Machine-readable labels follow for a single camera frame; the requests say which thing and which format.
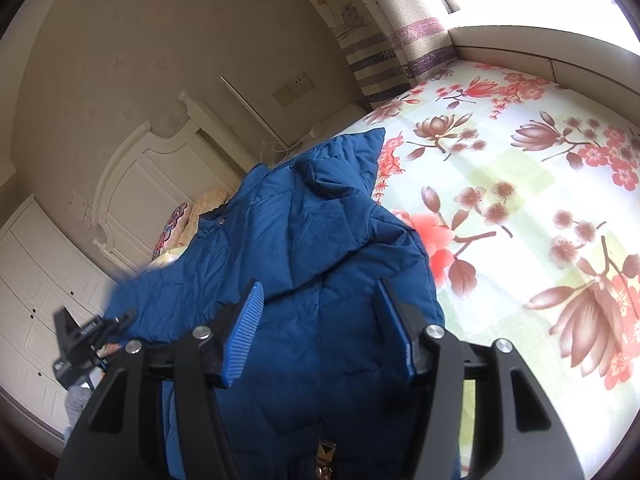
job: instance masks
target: metal rod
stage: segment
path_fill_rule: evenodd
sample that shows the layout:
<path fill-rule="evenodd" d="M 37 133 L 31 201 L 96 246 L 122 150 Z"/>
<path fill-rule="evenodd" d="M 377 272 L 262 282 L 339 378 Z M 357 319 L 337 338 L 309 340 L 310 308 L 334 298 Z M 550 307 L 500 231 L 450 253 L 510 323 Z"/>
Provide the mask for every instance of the metal rod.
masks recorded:
<path fill-rule="evenodd" d="M 289 147 L 284 143 L 284 141 L 280 138 L 280 136 L 271 128 L 267 121 L 265 121 L 260 114 L 247 102 L 247 100 L 240 95 L 240 92 L 234 88 L 234 86 L 226 80 L 224 76 L 220 76 L 220 81 L 222 81 L 225 86 L 229 89 L 229 91 L 236 96 L 236 98 L 244 105 L 244 107 L 251 112 L 251 115 L 256 118 L 256 120 L 264 127 L 265 130 L 268 131 L 269 135 L 273 137 L 273 139 L 282 145 L 284 148 L 289 149 Z"/>

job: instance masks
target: headboard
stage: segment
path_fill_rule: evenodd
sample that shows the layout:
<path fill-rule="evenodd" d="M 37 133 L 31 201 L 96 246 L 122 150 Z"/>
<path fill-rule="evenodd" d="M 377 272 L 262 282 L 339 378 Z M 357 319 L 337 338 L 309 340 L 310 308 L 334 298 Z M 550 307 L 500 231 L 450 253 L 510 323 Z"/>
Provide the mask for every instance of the headboard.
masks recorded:
<path fill-rule="evenodd" d="M 148 121 L 139 126 L 107 163 L 95 193 L 92 226 L 104 230 L 106 241 L 96 238 L 94 244 L 128 274 L 151 261 L 162 228 L 179 204 L 213 187 L 235 192 L 257 164 L 206 104 L 185 91 L 178 99 L 190 117 L 182 129 L 163 139 Z"/>

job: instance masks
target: blue jacket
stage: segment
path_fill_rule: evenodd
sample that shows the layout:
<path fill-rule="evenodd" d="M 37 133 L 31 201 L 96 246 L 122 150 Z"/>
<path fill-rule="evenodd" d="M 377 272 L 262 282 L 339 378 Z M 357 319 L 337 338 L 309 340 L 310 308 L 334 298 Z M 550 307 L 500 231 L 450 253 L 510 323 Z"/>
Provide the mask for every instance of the blue jacket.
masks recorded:
<path fill-rule="evenodd" d="M 319 438 L 337 444 L 337 478 L 398 477 L 417 397 L 386 360 L 374 284 L 387 277 L 429 322 L 444 319 L 419 236 L 371 199 L 384 133 L 334 137 L 274 170 L 256 166 L 226 205 L 200 217 L 179 260 L 119 286 L 106 311 L 134 306 L 127 336 L 173 341 L 237 302 L 252 278 L 262 282 L 244 373 L 216 391 L 242 480 L 295 476 L 296 464 L 314 463 Z M 184 478 L 170 383 L 164 399 L 170 472 Z"/>

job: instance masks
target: bed sheet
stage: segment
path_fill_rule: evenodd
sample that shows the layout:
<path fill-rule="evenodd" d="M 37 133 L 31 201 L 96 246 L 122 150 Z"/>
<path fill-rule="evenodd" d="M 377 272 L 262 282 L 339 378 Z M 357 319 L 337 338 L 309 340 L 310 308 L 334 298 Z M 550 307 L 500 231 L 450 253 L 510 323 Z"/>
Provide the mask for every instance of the bed sheet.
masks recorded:
<path fill-rule="evenodd" d="M 419 232 L 447 327 L 515 343 L 590 478 L 640 405 L 640 128 L 544 79 L 465 61 L 344 133 L 375 126 L 373 198 Z M 466 466 L 473 388 L 464 397 Z"/>

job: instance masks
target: metal bolt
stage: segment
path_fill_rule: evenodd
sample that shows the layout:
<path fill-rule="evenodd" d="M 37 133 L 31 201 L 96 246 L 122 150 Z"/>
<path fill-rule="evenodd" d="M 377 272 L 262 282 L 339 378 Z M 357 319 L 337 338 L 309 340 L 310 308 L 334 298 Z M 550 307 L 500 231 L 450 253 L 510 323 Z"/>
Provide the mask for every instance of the metal bolt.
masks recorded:
<path fill-rule="evenodd" d="M 513 350 L 513 345 L 508 339 L 498 339 L 495 342 L 495 347 L 504 354 L 508 354 L 509 352 L 511 352 L 511 350 Z"/>
<path fill-rule="evenodd" d="M 193 336 L 196 339 L 206 339 L 211 335 L 211 329 L 208 326 L 197 326 L 193 329 Z"/>
<path fill-rule="evenodd" d="M 442 339 L 442 336 L 444 336 L 444 329 L 440 325 L 429 325 L 424 331 L 433 339 Z"/>
<path fill-rule="evenodd" d="M 137 339 L 132 339 L 125 345 L 124 349 L 127 354 L 137 354 L 142 349 L 142 343 Z"/>

